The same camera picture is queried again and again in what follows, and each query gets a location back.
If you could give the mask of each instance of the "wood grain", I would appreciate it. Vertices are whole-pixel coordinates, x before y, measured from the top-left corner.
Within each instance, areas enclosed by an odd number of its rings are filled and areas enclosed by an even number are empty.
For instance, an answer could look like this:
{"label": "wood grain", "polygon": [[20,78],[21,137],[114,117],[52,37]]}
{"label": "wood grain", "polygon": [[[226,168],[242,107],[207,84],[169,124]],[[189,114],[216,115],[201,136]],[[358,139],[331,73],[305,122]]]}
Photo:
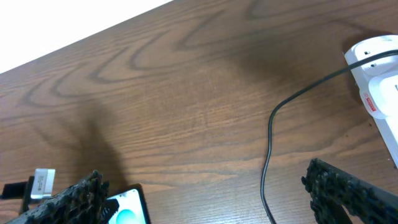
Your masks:
{"label": "wood grain", "polygon": [[[271,110],[346,66],[344,45],[395,32],[395,1],[175,0],[0,75],[0,185],[98,169],[144,187],[153,223],[267,223],[259,181]],[[266,195],[314,223],[300,178],[318,157],[398,193],[397,170],[347,73],[283,107]],[[0,222],[20,201],[0,202]]]}

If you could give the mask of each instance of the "white plastic housing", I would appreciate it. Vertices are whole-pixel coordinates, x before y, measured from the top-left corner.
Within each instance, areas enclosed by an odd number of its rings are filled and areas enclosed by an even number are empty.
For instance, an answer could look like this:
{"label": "white plastic housing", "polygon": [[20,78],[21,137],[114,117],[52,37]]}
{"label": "white plastic housing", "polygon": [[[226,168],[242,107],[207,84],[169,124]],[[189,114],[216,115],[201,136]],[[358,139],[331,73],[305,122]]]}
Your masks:
{"label": "white plastic housing", "polygon": [[[357,43],[345,54],[348,64],[398,49],[398,35],[373,37]],[[398,167],[398,55],[369,62],[351,71],[366,110],[373,116]]]}

